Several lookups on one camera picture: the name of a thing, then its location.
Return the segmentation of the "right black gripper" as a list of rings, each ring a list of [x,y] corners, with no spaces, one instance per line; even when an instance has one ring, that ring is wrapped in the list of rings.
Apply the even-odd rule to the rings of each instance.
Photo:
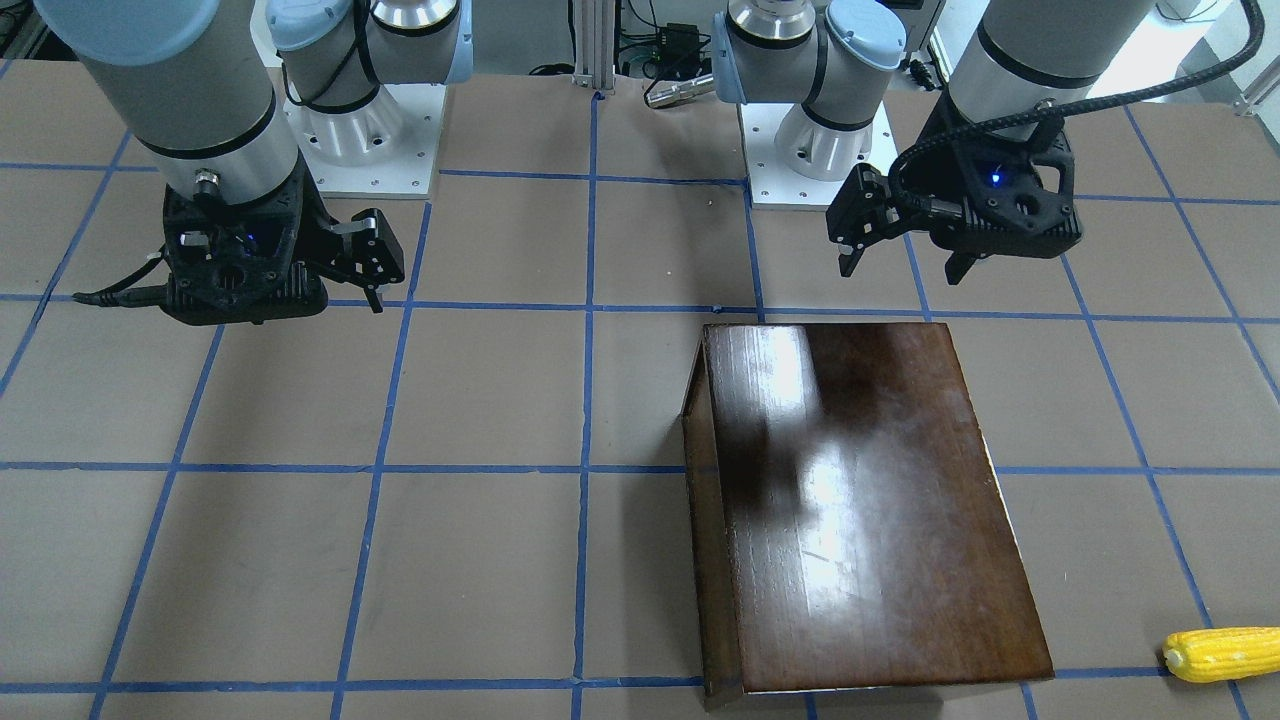
[[[302,199],[296,261],[305,269],[307,293],[326,296],[325,279],[353,284],[374,314],[385,311],[383,286],[406,275],[403,249],[383,210],[369,208],[338,222],[316,193]]]

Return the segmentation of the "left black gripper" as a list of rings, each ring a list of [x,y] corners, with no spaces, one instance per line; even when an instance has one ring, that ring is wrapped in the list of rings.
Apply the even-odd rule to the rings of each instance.
[[[897,238],[909,231],[925,231],[936,245],[963,228],[963,210],[968,190],[956,149],[951,143],[919,150],[929,138],[964,127],[966,120],[954,105],[937,105],[925,120],[916,142],[902,150],[914,154],[908,161],[895,160],[901,190],[922,196],[925,210],[910,206],[890,187],[891,172],[882,173],[860,161],[842,183],[826,211],[826,228],[831,242],[840,245],[838,272],[850,278],[865,251],[882,240]],[[960,284],[969,270],[986,260],[984,254],[952,252],[945,263],[948,284]]]

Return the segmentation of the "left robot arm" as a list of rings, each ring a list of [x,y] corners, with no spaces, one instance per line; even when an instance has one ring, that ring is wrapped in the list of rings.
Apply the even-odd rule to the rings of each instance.
[[[788,168],[840,182],[826,213],[851,275],[883,240],[924,231],[957,284],[979,260],[1053,259],[1083,236],[1062,110],[1085,96],[1147,1],[992,1],[916,142],[884,170],[861,158],[908,29],[878,1],[730,1],[716,15],[719,100],[781,102]]]

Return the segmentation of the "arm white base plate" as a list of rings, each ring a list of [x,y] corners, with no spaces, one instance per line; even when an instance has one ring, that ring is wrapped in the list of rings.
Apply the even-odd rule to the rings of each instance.
[[[385,85],[366,106],[326,114],[284,101],[310,173],[328,199],[430,199],[444,85]]]
[[[858,164],[886,176],[899,155],[884,104],[855,131],[818,126],[795,104],[739,106],[754,208],[823,211]]]

